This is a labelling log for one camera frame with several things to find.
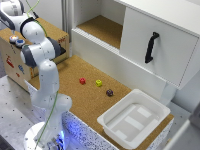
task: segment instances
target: cardboard box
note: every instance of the cardboard box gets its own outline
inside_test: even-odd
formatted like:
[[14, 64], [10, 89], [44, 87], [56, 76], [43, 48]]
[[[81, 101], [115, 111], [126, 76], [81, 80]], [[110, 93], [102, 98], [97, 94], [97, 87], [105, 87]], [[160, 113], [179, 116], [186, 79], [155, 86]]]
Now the cardboard box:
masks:
[[[69, 35], [41, 18], [38, 18], [37, 20], [45, 28], [48, 37], [56, 40], [61, 45], [61, 47], [66, 50], [66, 53], [53, 59], [52, 61], [58, 64], [68, 58]], [[5, 71], [10, 78], [12, 78], [15, 82], [17, 82], [20, 86], [28, 91], [28, 88], [24, 83], [24, 79], [28, 81], [37, 76], [38, 69], [37, 67], [28, 67], [23, 63], [20, 57], [21, 49], [17, 48], [14, 44], [10, 44], [9, 42], [9, 37], [11, 35], [12, 32], [8, 28], [0, 31], [0, 51], [2, 55], [2, 60], [4, 62]], [[32, 44], [27, 39], [24, 39], [24, 37], [20, 33], [15, 32], [15, 35], [17, 35], [19, 39], [25, 40], [26, 44]]]

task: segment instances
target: wooden box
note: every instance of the wooden box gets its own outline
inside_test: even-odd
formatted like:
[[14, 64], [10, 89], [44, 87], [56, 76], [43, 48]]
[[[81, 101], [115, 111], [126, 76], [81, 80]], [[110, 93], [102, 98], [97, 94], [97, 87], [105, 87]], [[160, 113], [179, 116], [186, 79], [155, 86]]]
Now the wooden box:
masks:
[[[41, 18], [38, 18], [37, 20], [45, 28], [48, 37], [51, 37], [52, 39], [58, 41], [58, 43], [66, 50], [66, 53], [55, 58], [53, 61], [58, 64], [68, 58], [69, 35]], [[15, 34], [19, 37], [19, 39], [25, 40], [26, 44], [32, 44], [28, 40], [24, 39], [24, 37], [20, 33], [15, 32]], [[12, 78], [15, 82], [17, 82], [20, 86], [28, 91], [28, 88], [24, 83], [24, 79], [28, 81], [37, 76], [38, 69], [37, 67], [28, 67], [22, 62], [20, 57], [21, 49], [17, 48], [14, 44], [9, 43], [9, 37], [11, 35], [12, 32], [8, 28], [0, 31], [0, 51], [2, 55], [2, 60], [4, 62], [5, 71], [10, 78]]]

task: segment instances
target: red ball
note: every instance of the red ball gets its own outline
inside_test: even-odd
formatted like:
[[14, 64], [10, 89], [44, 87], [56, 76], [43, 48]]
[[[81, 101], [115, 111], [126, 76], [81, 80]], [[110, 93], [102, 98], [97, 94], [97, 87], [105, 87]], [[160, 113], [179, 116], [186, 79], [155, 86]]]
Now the red ball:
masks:
[[81, 84], [85, 84], [86, 83], [85, 78], [80, 78], [79, 81], [80, 81]]

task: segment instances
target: yellow object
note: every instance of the yellow object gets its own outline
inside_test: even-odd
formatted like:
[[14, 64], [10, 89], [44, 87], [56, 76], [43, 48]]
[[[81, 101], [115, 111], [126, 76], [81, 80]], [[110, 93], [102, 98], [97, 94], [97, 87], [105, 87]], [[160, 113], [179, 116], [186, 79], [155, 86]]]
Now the yellow object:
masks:
[[102, 86], [102, 81], [101, 80], [96, 80], [96, 86], [98, 86], [98, 87]]

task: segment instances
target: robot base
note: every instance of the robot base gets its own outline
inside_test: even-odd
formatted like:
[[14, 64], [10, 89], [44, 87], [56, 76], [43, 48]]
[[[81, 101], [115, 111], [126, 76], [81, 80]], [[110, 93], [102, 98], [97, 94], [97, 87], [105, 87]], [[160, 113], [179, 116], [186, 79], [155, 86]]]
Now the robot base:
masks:
[[[43, 125], [44, 125], [44, 122], [35, 124], [26, 132], [25, 137], [24, 137], [24, 149], [25, 150], [54, 150], [54, 149], [49, 149], [47, 144], [44, 146], [44, 145], [41, 145], [40, 143], [38, 144], [37, 148], [35, 149], [37, 141], [34, 140], [34, 137], [37, 135], [37, 133], [43, 127]], [[66, 145], [69, 144], [69, 138], [64, 138], [64, 143], [65, 143], [64, 149], [66, 149]]]

